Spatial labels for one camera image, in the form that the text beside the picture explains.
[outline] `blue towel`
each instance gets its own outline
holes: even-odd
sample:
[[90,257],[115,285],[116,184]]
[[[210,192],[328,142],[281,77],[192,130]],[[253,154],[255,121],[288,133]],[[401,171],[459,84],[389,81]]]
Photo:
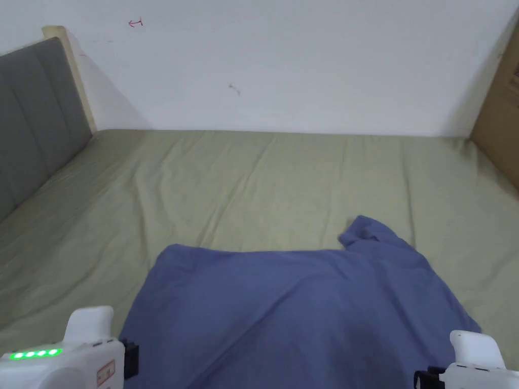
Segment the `blue towel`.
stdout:
[[172,245],[121,337],[132,388],[412,388],[454,362],[449,334],[480,331],[427,260],[359,216],[345,250],[230,253]]

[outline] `green led light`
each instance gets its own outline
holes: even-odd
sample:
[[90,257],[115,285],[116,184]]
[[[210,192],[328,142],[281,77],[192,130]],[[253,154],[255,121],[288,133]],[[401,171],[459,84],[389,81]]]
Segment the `green led light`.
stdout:
[[25,353],[15,353],[11,354],[10,359],[32,359],[32,358],[45,358],[49,356],[57,356],[63,352],[62,349],[52,349],[52,350],[37,350],[37,351],[27,351]]

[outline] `gray headboard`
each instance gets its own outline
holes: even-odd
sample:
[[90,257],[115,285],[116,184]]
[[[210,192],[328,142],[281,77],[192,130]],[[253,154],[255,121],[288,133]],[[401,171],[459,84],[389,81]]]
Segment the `gray headboard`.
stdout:
[[0,221],[91,138],[58,38],[0,57]]

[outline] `green bed sheet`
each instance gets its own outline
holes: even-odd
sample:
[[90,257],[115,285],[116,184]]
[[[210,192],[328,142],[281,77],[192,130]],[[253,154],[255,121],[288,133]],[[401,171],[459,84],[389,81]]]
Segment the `green bed sheet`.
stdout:
[[466,140],[227,131],[97,133],[0,225],[0,352],[112,305],[118,334],[168,245],[340,248],[359,214],[430,261],[519,368],[519,199]]

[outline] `red mark on wall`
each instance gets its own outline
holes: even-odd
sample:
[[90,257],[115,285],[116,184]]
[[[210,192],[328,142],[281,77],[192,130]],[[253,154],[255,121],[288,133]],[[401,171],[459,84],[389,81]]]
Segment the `red mark on wall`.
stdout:
[[128,22],[128,24],[130,25],[130,27],[133,27],[133,28],[135,28],[134,24],[140,24],[140,25],[143,25],[143,24],[142,24],[142,17],[139,19],[138,22],[134,22],[133,20],[130,20],[130,21]]

